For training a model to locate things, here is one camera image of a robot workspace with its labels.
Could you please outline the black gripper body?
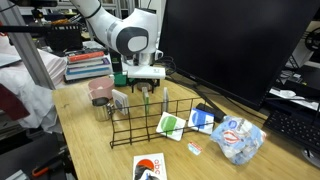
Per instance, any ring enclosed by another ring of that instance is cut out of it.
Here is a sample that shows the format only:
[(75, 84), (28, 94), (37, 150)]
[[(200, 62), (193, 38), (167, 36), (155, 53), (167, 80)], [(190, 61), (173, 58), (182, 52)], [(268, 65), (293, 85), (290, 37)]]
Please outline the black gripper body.
[(137, 84), (137, 83), (149, 83), (149, 84), (156, 84), (156, 80), (154, 79), (139, 79), (139, 78), (135, 78), (134, 79), (134, 84)]

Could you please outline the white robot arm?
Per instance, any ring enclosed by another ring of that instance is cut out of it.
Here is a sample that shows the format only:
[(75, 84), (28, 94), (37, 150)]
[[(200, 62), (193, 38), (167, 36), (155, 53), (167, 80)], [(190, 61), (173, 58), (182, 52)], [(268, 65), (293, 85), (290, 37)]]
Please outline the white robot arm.
[(154, 67), (157, 51), (158, 22), (155, 11), (135, 8), (125, 19), (107, 12), (99, 0), (70, 0), (88, 21), (96, 38), (123, 56), (133, 56), (137, 66), (129, 66), (127, 77), (133, 78), (131, 86), (145, 82), (151, 91), (165, 78), (163, 68)]

